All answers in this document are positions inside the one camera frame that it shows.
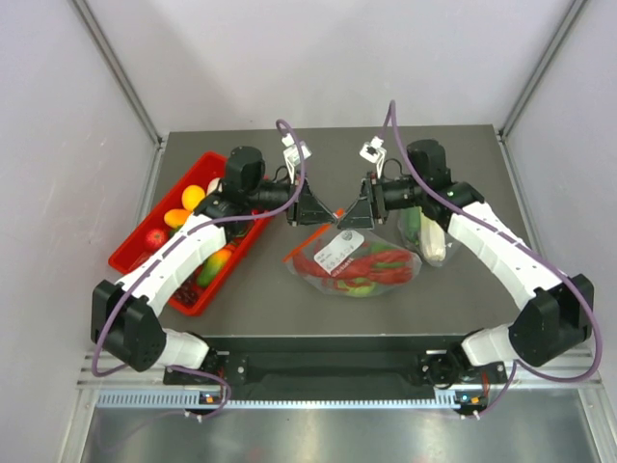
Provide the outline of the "clear zip bag red slider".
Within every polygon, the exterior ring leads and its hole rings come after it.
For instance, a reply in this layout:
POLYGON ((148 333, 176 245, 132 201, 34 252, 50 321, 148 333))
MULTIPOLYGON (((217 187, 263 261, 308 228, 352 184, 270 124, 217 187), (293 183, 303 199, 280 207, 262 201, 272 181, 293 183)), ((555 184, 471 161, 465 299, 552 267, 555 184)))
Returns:
POLYGON ((282 260, 289 272, 326 295, 370 298, 409 284, 422 261, 372 230, 321 225, 282 260))

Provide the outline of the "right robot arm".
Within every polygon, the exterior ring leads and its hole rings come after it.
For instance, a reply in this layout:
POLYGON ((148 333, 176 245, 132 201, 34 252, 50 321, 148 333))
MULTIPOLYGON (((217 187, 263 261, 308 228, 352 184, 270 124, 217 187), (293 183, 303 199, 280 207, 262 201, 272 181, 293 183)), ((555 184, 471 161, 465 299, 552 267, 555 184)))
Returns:
POLYGON ((371 229, 394 210, 418 206, 439 231, 464 245, 503 284, 520 313, 511 324, 481 329, 462 340, 449 359, 457 379, 472 381, 496 362, 540 367, 590 338, 592 324, 586 312, 593 304, 594 288, 584 275, 563 283, 534 259, 476 189, 452 180, 438 141, 410 143, 406 158, 415 174, 395 179, 368 174, 338 226, 371 229))

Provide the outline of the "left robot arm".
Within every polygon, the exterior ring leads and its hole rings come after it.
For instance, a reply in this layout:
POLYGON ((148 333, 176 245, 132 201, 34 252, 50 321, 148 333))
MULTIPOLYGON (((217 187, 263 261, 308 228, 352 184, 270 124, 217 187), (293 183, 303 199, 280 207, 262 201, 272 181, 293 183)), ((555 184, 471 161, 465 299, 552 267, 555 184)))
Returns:
POLYGON ((284 212, 293 226, 332 223, 332 212, 315 198, 306 179, 311 152, 304 142, 283 151, 287 181, 264 176, 261 152, 234 149, 224 176, 189 214, 185 224, 144 263, 117 282, 104 280, 93 292, 91 336, 124 367, 182 367, 198 382, 218 373, 219 361, 205 340, 161 326, 159 315, 198 267, 256 218, 284 212))

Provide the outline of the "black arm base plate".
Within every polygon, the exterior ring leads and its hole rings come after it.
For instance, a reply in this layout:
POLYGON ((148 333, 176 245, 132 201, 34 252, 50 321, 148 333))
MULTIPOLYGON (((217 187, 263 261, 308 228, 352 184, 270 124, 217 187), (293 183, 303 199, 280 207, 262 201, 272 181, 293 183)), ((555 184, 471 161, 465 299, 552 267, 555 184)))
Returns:
POLYGON ((505 366, 473 367, 460 335, 209 337, 204 371, 226 380, 233 399, 427 398, 436 387, 484 393, 505 366))

